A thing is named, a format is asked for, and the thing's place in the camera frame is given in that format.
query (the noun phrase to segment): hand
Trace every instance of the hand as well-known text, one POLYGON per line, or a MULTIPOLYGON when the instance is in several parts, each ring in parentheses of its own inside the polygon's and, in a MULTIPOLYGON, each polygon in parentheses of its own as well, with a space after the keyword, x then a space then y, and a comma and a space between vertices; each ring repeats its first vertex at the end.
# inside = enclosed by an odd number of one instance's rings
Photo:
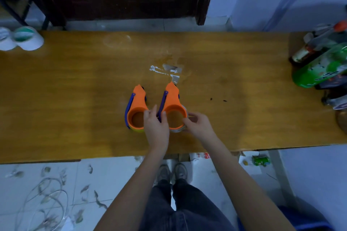
POLYGON ((169 145, 169 124, 166 112, 161 114, 161 123, 157 118, 157 106, 152 110, 146 110, 143 114, 143 127, 152 149, 159 149, 166 153, 169 145))
POLYGON ((218 139, 208 117, 198 112, 189 112, 189 118, 184 118, 183 122, 188 130, 202 143, 207 150, 208 145, 218 139))

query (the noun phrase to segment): green bottle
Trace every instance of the green bottle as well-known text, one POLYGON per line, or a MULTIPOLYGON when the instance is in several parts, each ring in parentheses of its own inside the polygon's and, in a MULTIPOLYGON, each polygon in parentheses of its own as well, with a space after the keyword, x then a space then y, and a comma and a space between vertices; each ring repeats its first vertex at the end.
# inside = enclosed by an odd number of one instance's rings
POLYGON ((311 88, 347 69, 347 43, 333 46, 292 75, 294 83, 311 88))

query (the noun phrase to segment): wooden table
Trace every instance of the wooden table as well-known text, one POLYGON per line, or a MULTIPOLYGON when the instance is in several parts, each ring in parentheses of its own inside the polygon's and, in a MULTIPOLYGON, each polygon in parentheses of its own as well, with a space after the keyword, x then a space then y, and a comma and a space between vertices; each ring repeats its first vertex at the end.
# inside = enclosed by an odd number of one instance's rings
MULTIPOLYGON (((137 84, 160 104, 171 77, 150 67, 163 64, 183 69, 181 103, 208 115, 230 150, 347 142, 323 92, 291 81, 289 34, 42 35, 36 51, 0 51, 0 163, 144 155, 145 134, 125 127, 124 111, 137 84)), ((189 134, 170 135, 168 153, 199 151, 189 134)))

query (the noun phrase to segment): person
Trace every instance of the person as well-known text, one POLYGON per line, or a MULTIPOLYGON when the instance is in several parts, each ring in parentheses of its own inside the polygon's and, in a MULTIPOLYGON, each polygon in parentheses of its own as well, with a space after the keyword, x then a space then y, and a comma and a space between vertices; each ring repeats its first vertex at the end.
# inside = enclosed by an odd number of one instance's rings
MULTIPOLYGON (((218 207, 187 183, 183 164, 177 164, 174 170, 176 183, 172 189, 177 210, 172 209, 170 170, 167 165, 161 166, 169 144, 169 126, 166 113, 163 112, 161 123, 156 113, 157 106, 144 112, 147 155, 94 231, 234 230, 218 207), (158 184, 153 187, 156 177, 158 184)), ((219 140, 207 116, 200 113, 189 113, 189 116, 183 122, 209 153, 244 228, 247 231, 295 230, 219 140)))

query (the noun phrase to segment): orange tape dispenser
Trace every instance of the orange tape dispenser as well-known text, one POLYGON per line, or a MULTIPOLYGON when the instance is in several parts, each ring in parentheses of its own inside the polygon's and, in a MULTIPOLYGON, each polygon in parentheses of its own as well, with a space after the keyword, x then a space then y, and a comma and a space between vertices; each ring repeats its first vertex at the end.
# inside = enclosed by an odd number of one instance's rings
POLYGON ((148 110, 146 106, 146 92, 137 85, 130 97, 127 108, 125 109, 125 124, 129 129, 143 132, 143 112, 148 110))
MULTIPOLYGON (((178 111, 184 118, 188 117, 186 108, 179 102, 179 89, 171 81, 165 88, 163 98, 157 113, 157 117, 161 122, 161 114, 166 111, 167 116, 170 116, 170 112, 178 111)), ((181 124, 176 128, 169 128, 171 132, 180 132, 186 128, 185 124, 181 124)))

